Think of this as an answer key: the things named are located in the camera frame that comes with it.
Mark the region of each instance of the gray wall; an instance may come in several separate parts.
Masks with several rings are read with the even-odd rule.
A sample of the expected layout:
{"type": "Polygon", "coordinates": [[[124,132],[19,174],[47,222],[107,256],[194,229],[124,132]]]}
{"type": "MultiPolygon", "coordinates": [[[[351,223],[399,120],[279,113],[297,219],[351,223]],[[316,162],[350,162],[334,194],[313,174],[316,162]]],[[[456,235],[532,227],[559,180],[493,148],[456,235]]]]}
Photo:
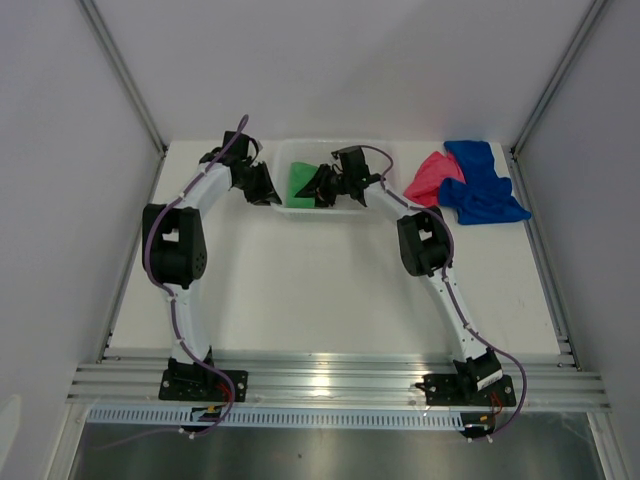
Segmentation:
{"type": "Polygon", "coordinates": [[[168,139],[503,142],[590,0],[98,0],[168,139]]]}
{"type": "Polygon", "coordinates": [[[570,310],[640,472],[640,3],[616,0],[521,164],[570,310]]]}
{"type": "Polygon", "coordinates": [[[0,65],[0,402],[23,398],[2,478],[26,480],[105,322],[156,157],[73,1],[0,2],[0,65]]]}

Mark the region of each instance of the white tray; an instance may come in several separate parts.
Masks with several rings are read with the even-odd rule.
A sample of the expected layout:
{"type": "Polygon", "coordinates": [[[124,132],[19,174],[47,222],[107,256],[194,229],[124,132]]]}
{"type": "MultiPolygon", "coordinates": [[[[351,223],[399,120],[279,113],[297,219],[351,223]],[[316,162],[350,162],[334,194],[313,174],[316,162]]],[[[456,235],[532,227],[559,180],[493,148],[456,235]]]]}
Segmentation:
{"type": "MultiPolygon", "coordinates": [[[[271,206],[279,213],[292,220],[330,220],[330,221],[355,221],[373,220],[377,218],[370,215],[362,205],[348,196],[341,195],[330,208],[288,208],[287,187],[289,184],[289,172],[293,162],[304,162],[310,165],[323,163],[335,163],[331,152],[351,145],[371,145],[387,152],[393,158],[393,151],[388,142],[381,140],[363,139],[293,139],[284,140],[276,152],[272,179],[273,185],[280,195],[283,204],[271,206]]],[[[365,150],[365,158],[371,173],[382,173],[388,166],[389,160],[384,155],[373,150],[365,150]]],[[[393,184],[393,170],[387,175],[387,180],[393,184]]]]}

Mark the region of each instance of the purple cable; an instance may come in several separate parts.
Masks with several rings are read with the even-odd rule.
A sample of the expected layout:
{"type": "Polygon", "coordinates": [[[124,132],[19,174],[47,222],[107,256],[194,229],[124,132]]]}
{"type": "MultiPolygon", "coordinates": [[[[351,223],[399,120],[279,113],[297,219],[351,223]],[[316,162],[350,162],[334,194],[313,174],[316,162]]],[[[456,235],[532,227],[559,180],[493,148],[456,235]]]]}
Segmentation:
{"type": "Polygon", "coordinates": [[[200,360],[198,357],[196,357],[194,355],[194,353],[189,349],[189,347],[185,344],[184,340],[182,339],[182,335],[181,335],[180,329],[178,327],[178,318],[177,318],[177,315],[176,315],[175,292],[173,290],[171,290],[169,287],[167,287],[166,285],[164,285],[164,284],[160,283],[159,281],[157,281],[154,278],[153,273],[151,271],[151,239],[155,237],[155,235],[156,235],[156,233],[158,231],[158,228],[160,226],[160,223],[162,222],[164,217],[167,215],[167,213],[169,213],[169,211],[172,208],[174,208],[176,205],[181,203],[184,200],[184,198],[189,194],[189,192],[191,192],[191,190],[193,190],[196,187],[196,185],[205,177],[205,175],[209,172],[209,170],[211,170],[213,168],[214,164],[216,164],[224,156],[224,154],[227,153],[229,148],[231,148],[231,146],[236,142],[236,140],[238,139],[238,137],[240,136],[240,134],[244,130],[244,127],[247,125],[248,121],[249,121],[249,115],[246,115],[246,114],[243,115],[242,119],[240,120],[240,123],[238,124],[238,128],[236,129],[236,132],[233,134],[231,139],[225,145],[223,145],[222,149],[215,155],[215,157],[211,160],[211,162],[209,162],[209,165],[207,165],[205,167],[204,173],[199,173],[198,175],[196,175],[194,177],[194,179],[191,182],[189,182],[189,184],[185,187],[185,189],[182,192],[181,196],[176,198],[172,202],[168,203],[167,206],[164,209],[162,209],[162,211],[160,212],[158,217],[153,222],[153,225],[151,226],[151,229],[149,230],[149,235],[147,237],[148,241],[147,241],[147,244],[145,245],[145,249],[144,249],[144,266],[145,266],[145,270],[147,271],[147,276],[149,277],[149,280],[156,287],[164,290],[167,293],[167,295],[169,295],[169,297],[171,298],[171,308],[170,308],[170,310],[171,310],[171,325],[172,325],[172,328],[173,328],[173,333],[176,336],[176,339],[178,340],[178,342],[180,344],[180,347],[182,347],[184,352],[187,354],[187,356],[189,358],[191,358],[191,360],[193,360],[194,363],[196,363],[197,365],[201,366],[202,368],[205,368],[206,370],[209,370],[210,372],[213,372],[214,374],[218,375],[219,377],[221,377],[229,385],[229,391],[231,392],[231,398],[229,399],[229,405],[228,405],[227,409],[224,411],[224,413],[222,413],[220,415],[218,420],[216,422],[214,422],[212,425],[210,425],[209,427],[205,428],[204,430],[202,430],[202,431],[200,431],[198,433],[193,434],[194,436],[198,436],[198,437],[206,435],[211,430],[216,428],[221,422],[223,422],[225,418],[227,418],[227,416],[229,415],[229,412],[231,411],[231,408],[233,407],[233,403],[234,403],[235,398],[236,398],[236,390],[235,390],[235,386],[233,385],[233,382],[231,381],[231,379],[222,370],[220,370],[218,368],[215,368],[215,367],[213,367],[211,365],[207,365],[202,360],[200,360]]]}
{"type": "Polygon", "coordinates": [[[401,197],[396,195],[391,190],[387,190],[386,185],[385,185],[386,176],[387,176],[387,173],[389,173],[391,171],[391,169],[393,168],[394,163],[395,163],[393,161],[393,158],[391,157],[391,155],[389,155],[384,150],[382,150],[382,149],[380,149],[378,147],[374,147],[372,145],[356,145],[356,147],[366,148],[366,149],[373,150],[375,152],[381,153],[382,155],[384,155],[389,160],[389,166],[380,175],[380,184],[382,186],[382,190],[387,195],[389,195],[396,202],[398,202],[400,205],[402,205],[403,207],[407,208],[408,210],[413,210],[413,211],[416,211],[416,212],[424,212],[424,213],[428,214],[431,218],[433,218],[438,223],[440,223],[440,225],[442,225],[442,227],[444,227],[444,230],[445,230],[445,232],[447,234],[447,238],[449,240],[449,245],[451,246],[451,250],[449,252],[449,256],[445,260],[444,267],[442,267],[442,280],[444,281],[445,285],[447,286],[447,292],[449,293],[449,297],[451,297],[451,301],[453,302],[453,306],[456,309],[458,317],[460,317],[460,321],[462,322],[462,325],[476,340],[478,340],[484,346],[489,347],[492,350],[494,350],[495,352],[499,353],[503,357],[508,358],[509,360],[511,360],[515,364],[515,366],[518,367],[518,370],[520,370],[520,374],[522,375],[522,395],[520,395],[520,401],[518,402],[518,406],[516,407],[516,410],[513,412],[513,415],[511,415],[511,417],[509,417],[509,420],[507,420],[503,425],[500,426],[500,428],[498,428],[497,430],[495,430],[493,432],[493,435],[496,435],[498,432],[501,432],[505,428],[507,428],[516,419],[516,417],[518,415],[520,415],[520,412],[522,411],[522,408],[524,407],[524,402],[525,402],[525,399],[527,398],[527,389],[528,389],[527,373],[526,373],[526,371],[524,369],[524,366],[522,365],[522,363],[520,363],[520,361],[516,357],[514,357],[510,353],[507,353],[504,350],[492,345],[488,340],[485,340],[477,331],[475,331],[475,330],[473,330],[472,328],[469,327],[469,322],[465,318],[464,313],[462,313],[462,309],[460,308],[460,304],[458,303],[458,299],[455,296],[453,288],[451,288],[451,285],[449,285],[449,281],[448,281],[449,279],[447,277],[447,268],[449,268],[453,263],[454,242],[453,242],[453,235],[451,234],[451,230],[449,229],[449,226],[444,221],[444,218],[442,218],[440,215],[438,215],[437,213],[435,213],[434,211],[432,211],[432,210],[430,210],[428,208],[415,207],[415,206],[405,202],[401,197]]]}

